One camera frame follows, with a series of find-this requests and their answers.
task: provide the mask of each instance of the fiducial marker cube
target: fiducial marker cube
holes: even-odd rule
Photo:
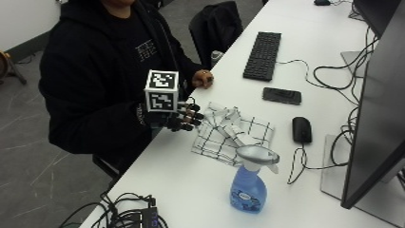
[[[178,101],[178,72],[149,70],[144,89],[149,112],[176,112]]]

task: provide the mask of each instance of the spray bottle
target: spray bottle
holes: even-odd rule
[[[266,186],[257,174],[264,165],[278,173],[276,163],[280,156],[258,145],[241,146],[237,154],[242,158],[242,166],[232,183],[230,204],[242,212],[258,214],[266,202]]]

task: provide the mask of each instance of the white desk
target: white desk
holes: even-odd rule
[[[363,22],[347,18],[349,12],[350,4],[346,3],[337,7],[316,7],[313,1],[269,1],[213,69],[213,87],[197,89],[192,94],[202,109],[209,102],[237,106],[241,112],[276,125],[270,148],[281,156],[280,174],[274,175],[266,169],[260,173],[268,189],[261,214],[245,214],[230,206],[228,195],[237,168],[190,153],[196,132],[164,130],[160,133],[113,187],[112,200],[125,192],[152,194],[160,215],[168,226],[176,228],[391,227],[358,209],[341,208],[339,201],[321,193],[321,171],[304,171],[298,181],[288,185],[293,150],[298,147],[292,141],[292,118],[304,116],[312,122],[314,141],[305,147],[308,165],[320,167],[325,136],[339,133],[354,105],[335,91],[305,82],[306,68],[301,63],[278,65],[269,83],[241,77],[258,31],[282,33],[277,60],[305,60],[310,76],[314,67],[342,66],[339,53],[363,48],[367,28]],[[320,75],[335,86],[346,84],[349,79],[346,69],[321,71]],[[265,86],[301,91],[302,104],[262,101]],[[90,227],[101,212],[96,208],[81,227]]]

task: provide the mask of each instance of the white wall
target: white wall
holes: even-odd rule
[[[6,50],[46,32],[57,23],[56,0],[0,0],[0,50]]]

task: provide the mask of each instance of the bottle label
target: bottle label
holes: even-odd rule
[[[230,203],[242,211],[254,212],[261,210],[261,202],[240,189],[232,189]]]

